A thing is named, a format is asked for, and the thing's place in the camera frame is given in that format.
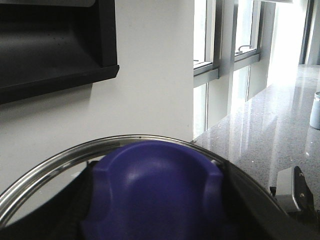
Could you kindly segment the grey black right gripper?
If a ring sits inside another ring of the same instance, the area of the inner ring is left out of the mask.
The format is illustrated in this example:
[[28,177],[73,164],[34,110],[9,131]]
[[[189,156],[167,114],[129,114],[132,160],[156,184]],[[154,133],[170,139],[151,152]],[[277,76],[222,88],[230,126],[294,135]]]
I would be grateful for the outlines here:
[[318,240],[320,212],[299,166],[277,173],[276,186],[263,189],[244,171],[222,159],[222,240]]

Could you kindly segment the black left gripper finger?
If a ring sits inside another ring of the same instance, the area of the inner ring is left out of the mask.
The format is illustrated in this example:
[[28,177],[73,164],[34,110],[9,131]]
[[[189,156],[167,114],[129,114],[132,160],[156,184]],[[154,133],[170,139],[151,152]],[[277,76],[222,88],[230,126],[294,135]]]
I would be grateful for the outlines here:
[[64,189],[20,220],[2,228],[2,240],[83,240],[80,223],[87,216],[92,191],[93,161]]

